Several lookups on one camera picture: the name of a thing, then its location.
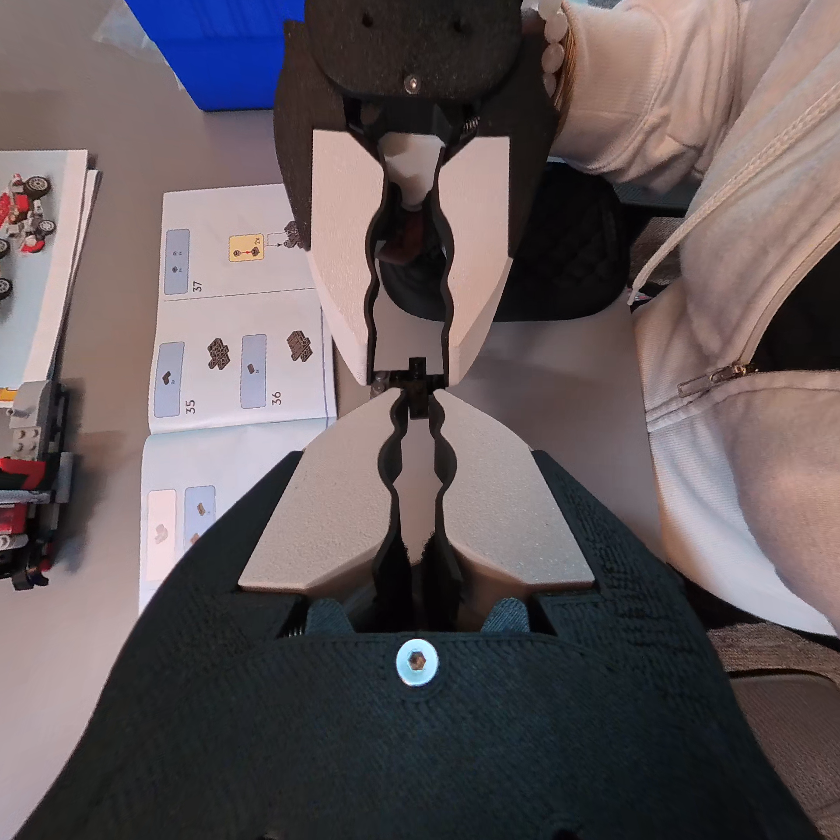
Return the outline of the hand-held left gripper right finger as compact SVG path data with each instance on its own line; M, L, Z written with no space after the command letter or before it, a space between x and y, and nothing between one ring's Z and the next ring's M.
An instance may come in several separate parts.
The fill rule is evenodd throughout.
M480 625L501 599L587 590L595 576L534 451L448 391L430 397L430 623Z

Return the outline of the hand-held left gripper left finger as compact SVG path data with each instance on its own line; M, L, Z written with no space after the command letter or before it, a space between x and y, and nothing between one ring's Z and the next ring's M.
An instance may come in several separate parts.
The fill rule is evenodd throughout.
M239 577L247 592L403 601L403 391L384 391L305 447Z

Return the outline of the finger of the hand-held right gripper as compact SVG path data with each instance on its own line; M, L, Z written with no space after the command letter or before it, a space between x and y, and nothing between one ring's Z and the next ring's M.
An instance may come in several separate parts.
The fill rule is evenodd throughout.
M350 133L313 131L308 259L332 339L360 385L371 384L371 224L384 194L382 163Z
M475 362L508 278L509 163L507 136L479 136L438 163L434 196L447 255L447 385L460 383Z

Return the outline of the blue plastic bin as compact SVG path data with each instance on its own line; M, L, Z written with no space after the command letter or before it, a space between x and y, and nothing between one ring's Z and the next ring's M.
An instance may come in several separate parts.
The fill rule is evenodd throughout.
M128 1L195 105L205 112L270 110L284 24L303 1Z

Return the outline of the lego truck model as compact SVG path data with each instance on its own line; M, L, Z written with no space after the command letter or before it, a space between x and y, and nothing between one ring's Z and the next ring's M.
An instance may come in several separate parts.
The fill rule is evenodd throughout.
M67 389L30 381L1 413L1 579L16 591L49 583L60 513L70 498Z

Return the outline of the open lego instruction booklet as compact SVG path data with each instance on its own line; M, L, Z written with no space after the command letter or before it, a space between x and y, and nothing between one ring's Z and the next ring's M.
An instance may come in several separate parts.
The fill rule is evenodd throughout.
M216 520L336 416L332 336L285 186L164 194L139 613Z

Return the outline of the closed lego instruction booklet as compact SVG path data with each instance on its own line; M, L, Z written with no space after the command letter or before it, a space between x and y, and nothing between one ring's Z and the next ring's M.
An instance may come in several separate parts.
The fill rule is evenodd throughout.
M100 173L88 150L6 150L1 399L56 371Z

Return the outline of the person's right hand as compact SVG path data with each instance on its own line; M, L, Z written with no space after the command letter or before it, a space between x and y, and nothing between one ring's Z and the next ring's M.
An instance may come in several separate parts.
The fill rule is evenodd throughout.
M381 263L406 266L424 252L424 241L424 210L399 206L385 227L376 258Z

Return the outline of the black quilted case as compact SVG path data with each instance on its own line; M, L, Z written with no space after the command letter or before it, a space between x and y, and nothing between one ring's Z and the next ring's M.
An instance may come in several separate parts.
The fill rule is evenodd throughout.
M390 299L420 319L443 321L440 283L445 253L432 223L429 197L418 206L425 250L406 266L379 261ZM625 288L629 240L622 206L603 178L548 162L524 235L511 263L494 322L580 319L610 306Z

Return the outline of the clear plastic scrap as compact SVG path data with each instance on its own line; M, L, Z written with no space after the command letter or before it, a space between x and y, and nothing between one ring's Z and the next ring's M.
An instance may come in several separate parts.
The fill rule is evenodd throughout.
M153 40L147 36L127 2L111 2L108 12L92 33L91 40L97 44L118 49L134 59L166 67L173 75L178 90L185 90L168 60Z

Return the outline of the black shirt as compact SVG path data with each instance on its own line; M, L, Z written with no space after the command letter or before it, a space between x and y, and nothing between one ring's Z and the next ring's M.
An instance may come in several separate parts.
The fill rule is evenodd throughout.
M824 257L773 315L751 365L758 372L838 371L838 251Z

